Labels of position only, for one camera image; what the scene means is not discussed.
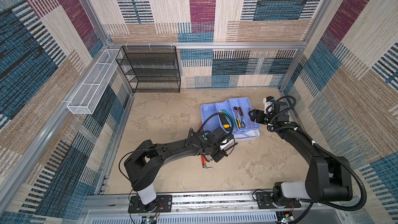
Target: teal handle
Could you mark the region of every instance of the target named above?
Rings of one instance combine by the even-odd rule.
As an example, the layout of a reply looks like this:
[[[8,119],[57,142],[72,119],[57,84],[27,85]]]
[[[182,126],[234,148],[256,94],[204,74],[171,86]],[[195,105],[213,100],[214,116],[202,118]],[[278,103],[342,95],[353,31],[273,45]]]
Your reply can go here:
[[[231,114],[229,114],[225,109],[222,109],[221,110],[223,113],[225,113],[225,114],[228,114],[231,118],[232,118],[232,120],[234,121],[234,126],[238,126],[237,124],[236,124],[236,121],[235,121],[235,119],[234,119],[234,117],[232,117],[231,116]]]

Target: black wire rack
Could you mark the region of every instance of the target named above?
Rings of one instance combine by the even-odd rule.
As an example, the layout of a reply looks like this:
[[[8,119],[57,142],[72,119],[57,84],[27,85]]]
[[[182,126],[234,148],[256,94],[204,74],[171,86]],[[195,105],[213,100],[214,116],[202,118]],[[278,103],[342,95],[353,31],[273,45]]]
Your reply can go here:
[[[116,59],[134,93],[179,93],[180,68],[174,46],[122,46]]]

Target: toolbox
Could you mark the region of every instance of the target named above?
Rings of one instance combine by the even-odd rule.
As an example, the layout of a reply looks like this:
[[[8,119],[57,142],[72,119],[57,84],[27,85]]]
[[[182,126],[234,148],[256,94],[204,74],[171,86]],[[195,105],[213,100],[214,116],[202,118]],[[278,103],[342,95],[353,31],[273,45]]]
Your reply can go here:
[[[234,107],[241,107],[243,111],[243,117],[241,117],[238,114],[238,118],[240,121],[244,121],[246,124],[245,128],[238,128],[236,126],[236,122],[234,121],[232,124],[234,124],[234,131],[232,134],[234,135],[235,141],[249,141],[256,139],[257,137],[260,136],[260,126],[256,122],[252,122],[250,120],[248,112],[252,110],[251,104],[249,102],[249,99],[247,97],[244,98],[233,98],[229,99],[225,102],[218,102],[218,103],[211,103],[211,104],[204,104],[201,105],[201,114],[202,114],[202,123],[210,117],[212,114],[216,112],[220,112],[222,110],[226,110],[228,114],[236,120],[237,116],[234,111]],[[212,117],[204,126],[204,130],[207,131],[214,131],[217,127],[223,127],[223,124],[221,123],[221,119],[219,116]]]

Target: yellow and black tool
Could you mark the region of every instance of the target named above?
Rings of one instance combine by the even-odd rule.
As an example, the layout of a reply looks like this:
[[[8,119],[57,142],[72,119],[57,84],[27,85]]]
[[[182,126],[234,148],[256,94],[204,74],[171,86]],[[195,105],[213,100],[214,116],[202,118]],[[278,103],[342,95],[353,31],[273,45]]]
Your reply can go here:
[[[238,108],[234,107],[235,114],[236,114],[236,123],[238,124],[238,128],[241,128],[239,117],[238,117]]]
[[[230,131],[231,130],[231,124],[228,122],[228,120],[226,120],[226,116],[225,115],[219,115],[219,116],[220,116],[221,123],[222,123],[222,126],[224,127],[224,129],[226,131]]]

